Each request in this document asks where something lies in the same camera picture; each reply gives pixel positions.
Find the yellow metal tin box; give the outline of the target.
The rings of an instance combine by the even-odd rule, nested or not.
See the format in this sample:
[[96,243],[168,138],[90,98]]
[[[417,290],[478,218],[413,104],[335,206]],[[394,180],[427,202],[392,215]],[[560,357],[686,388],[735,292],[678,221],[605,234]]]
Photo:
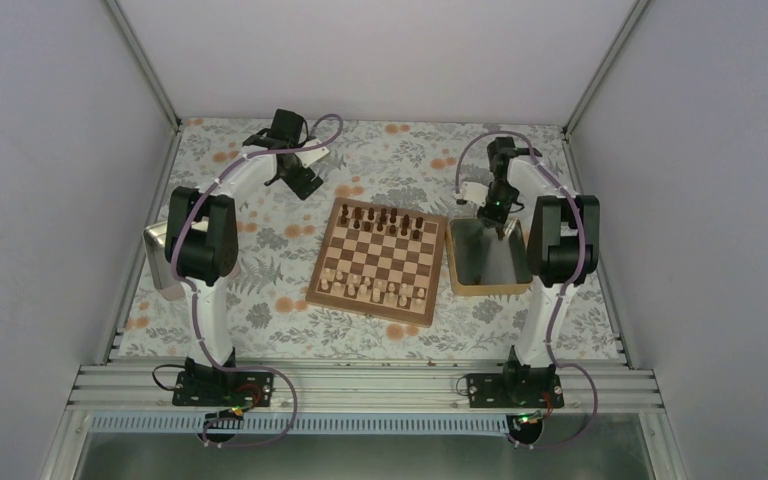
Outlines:
[[458,296],[510,296],[529,290],[533,275],[526,261],[528,230],[517,219],[487,228],[477,218],[448,222],[446,248],[451,288]]

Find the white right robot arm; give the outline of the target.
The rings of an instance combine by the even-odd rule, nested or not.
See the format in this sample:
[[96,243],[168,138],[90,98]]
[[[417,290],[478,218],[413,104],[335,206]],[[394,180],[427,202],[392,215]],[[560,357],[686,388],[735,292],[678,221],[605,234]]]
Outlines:
[[487,155],[492,180],[477,210],[485,226],[501,228],[520,195],[536,195],[526,245],[534,285],[513,352],[523,366],[561,368],[552,346],[571,300],[598,265],[599,200],[563,184],[521,134],[504,131]]

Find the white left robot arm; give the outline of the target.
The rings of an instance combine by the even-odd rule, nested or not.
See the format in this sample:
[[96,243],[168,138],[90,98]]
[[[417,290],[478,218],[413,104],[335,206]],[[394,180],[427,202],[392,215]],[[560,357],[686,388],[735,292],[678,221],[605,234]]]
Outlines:
[[226,404],[238,391],[226,306],[227,280],[239,254],[237,207],[276,182],[301,201],[322,185],[312,166],[339,135],[320,139],[318,125],[278,109],[206,187],[178,187],[170,196],[164,256],[173,278],[189,290],[193,334],[184,370],[201,375],[198,390],[212,404]]

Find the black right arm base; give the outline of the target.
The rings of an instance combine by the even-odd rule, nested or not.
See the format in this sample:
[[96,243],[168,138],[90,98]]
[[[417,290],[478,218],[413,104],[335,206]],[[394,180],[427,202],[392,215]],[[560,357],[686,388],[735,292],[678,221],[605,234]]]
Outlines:
[[560,378],[553,368],[527,373],[472,373],[465,377],[467,398],[474,409],[563,408]]

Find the metal tin under left arm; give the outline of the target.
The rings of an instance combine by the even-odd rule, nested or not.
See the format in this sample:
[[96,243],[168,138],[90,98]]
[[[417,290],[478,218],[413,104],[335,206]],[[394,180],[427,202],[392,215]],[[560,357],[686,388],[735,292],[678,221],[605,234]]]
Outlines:
[[171,260],[178,233],[171,223],[146,227],[143,238],[154,287],[164,299],[188,296],[188,285],[181,281],[185,278],[196,284],[201,302],[216,306],[227,302],[228,283],[239,273],[237,232],[230,222],[194,222],[176,265]]

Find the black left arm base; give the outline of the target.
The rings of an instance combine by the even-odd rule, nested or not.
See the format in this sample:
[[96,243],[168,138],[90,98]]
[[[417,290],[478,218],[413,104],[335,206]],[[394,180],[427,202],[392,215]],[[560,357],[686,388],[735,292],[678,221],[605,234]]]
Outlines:
[[274,375],[262,371],[227,373],[205,371],[181,372],[172,396],[175,406],[198,407],[268,407]]

